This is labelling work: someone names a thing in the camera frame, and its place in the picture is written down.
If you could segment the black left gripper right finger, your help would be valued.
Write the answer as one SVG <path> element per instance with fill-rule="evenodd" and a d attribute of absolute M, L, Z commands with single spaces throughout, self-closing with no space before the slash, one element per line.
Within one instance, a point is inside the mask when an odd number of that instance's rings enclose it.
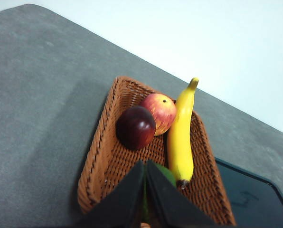
<path fill-rule="evenodd" d="M 161 228 L 215 227 L 215 222 L 184 197 L 152 160 L 146 163 L 146 179 L 150 210 Z"/>

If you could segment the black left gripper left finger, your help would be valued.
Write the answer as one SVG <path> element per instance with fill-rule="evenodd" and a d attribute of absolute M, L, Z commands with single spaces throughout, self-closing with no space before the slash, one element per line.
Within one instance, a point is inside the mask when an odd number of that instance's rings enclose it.
<path fill-rule="evenodd" d="M 76 223 L 77 228 L 139 228 L 144 164 L 138 161 L 115 189 Z"/>

